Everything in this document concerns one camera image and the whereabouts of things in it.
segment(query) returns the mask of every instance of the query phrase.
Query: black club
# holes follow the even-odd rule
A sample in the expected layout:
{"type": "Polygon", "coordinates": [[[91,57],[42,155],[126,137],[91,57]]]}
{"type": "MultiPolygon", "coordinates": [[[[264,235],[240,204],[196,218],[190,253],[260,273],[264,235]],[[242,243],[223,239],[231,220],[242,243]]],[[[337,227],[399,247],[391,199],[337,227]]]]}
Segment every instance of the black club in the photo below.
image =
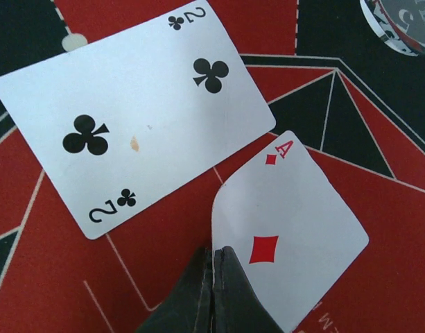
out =
{"type": "Polygon", "coordinates": [[[215,61],[212,65],[206,59],[200,58],[193,63],[193,68],[202,76],[193,78],[197,86],[206,80],[205,88],[208,92],[216,94],[221,90],[221,81],[218,78],[225,78],[229,73],[229,67],[223,61],[215,61]]]}
{"type": "Polygon", "coordinates": [[[116,203],[118,203],[118,205],[121,207],[123,207],[125,204],[128,204],[129,207],[135,206],[137,201],[133,198],[134,196],[134,192],[131,193],[129,189],[124,189],[121,191],[121,196],[118,198],[116,203]]]}
{"type": "Polygon", "coordinates": [[[184,19],[182,17],[170,16],[168,20],[169,20],[169,26],[173,27],[174,30],[180,30],[182,27],[182,24],[184,23],[184,19]]]}
{"type": "Polygon", "coordinates": [[[82,114],[75,118],[73,126],[79,133],[69,133],[62,140],[62,146],[69,153],[81,152],[87,144],[87,150],[93,155],[102,155],[107,151],[107,141],[98,134],[108,133],[109,130],[105,124],[95,130],[94,118],[82,114]]]}

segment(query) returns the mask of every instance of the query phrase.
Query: casino table layout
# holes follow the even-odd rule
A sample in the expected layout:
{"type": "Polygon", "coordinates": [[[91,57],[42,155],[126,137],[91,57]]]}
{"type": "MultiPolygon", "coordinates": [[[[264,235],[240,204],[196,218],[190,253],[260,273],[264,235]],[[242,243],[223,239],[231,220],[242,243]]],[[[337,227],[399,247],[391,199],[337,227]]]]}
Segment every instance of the casino table layout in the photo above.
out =
{"type": "MultiPolygon", "coordinates": [[[[0,75],[187,2],[0,1],[0,75]]],[[[210,246],[223,181],[285,130],[370,238],[295,332],[425,332],[425,56],[389,49],[358,0],[210,4],[277,125],[95,241],[0,102],[0,332],[133,332],[210,246]]]]}

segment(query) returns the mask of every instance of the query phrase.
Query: number 2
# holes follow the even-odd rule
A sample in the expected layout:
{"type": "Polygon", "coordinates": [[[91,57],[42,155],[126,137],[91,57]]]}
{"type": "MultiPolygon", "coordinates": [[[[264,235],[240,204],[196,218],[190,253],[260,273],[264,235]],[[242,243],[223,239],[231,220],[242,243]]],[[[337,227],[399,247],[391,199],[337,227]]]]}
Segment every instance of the number 2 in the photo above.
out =
{"type": "Polygon", "coordinates": [[[193,22],[193,19],[189,17],[189,15],[191,16],[195,16],[195,17],[205,17],[206,16],[206,11],[201,8],[201,7],[196,7],[196,9],[198,9],[201,13],[200,14],[195,14],[194,12],[185,12],[184,16],[186,17],[187,21],[189,23],[193,22]]]}
{"type": "Polygon", "coordinates": [[[100,212],[100,213],[104,213],[104,214],[108,214],[108,215],[112,215],[112,214],[115,214],[115,213],[118,212],[111,200],[106,201],[105,204],[109,205],[112,210],[103,210],[101,208],[94,208],[93,210],[91,210],[89,212],[90,221],[95,222],[95,223],[99,223],[99,222],[102,221],[102,219],[95,219],[94,218],[95,212],[100,212]]]}

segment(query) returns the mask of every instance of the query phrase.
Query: white card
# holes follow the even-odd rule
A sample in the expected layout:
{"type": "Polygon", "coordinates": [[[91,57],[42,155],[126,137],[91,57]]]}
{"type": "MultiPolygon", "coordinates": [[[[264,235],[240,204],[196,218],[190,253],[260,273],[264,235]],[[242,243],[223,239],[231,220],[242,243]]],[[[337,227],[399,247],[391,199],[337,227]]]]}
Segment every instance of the white card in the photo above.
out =
{"type": "Polygon", "coordinates": [[[261,304],[296,328],[366,247],[352,211],[292,132],[285,132],[220,188],[214,250],[231,246],[261,304]]]}
{"type": "Polygon", "coordinates": [[[206,1],[2,76],[0,99],[90,239],[275,126],[206,1]]]}

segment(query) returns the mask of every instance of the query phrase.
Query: diamond symbol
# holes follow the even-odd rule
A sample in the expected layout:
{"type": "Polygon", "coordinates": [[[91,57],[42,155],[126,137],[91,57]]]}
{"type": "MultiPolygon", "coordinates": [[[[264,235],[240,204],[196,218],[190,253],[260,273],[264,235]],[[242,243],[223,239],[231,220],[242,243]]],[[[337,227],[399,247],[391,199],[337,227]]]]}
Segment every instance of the diamond symbol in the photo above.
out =
{"type": "Polygon", "coordinates": [[[275,248],[277,247],[278,236],[257,237],[254,236],[251,259],[249,263],[274,262],[275,248]]]}
{"type": "Polygon", "coordinates": [[[265,164],[271,164],[275,165],[275,162],[277,161],[277,155],[267,154],[266,155],[266,162],[265,164]]]}

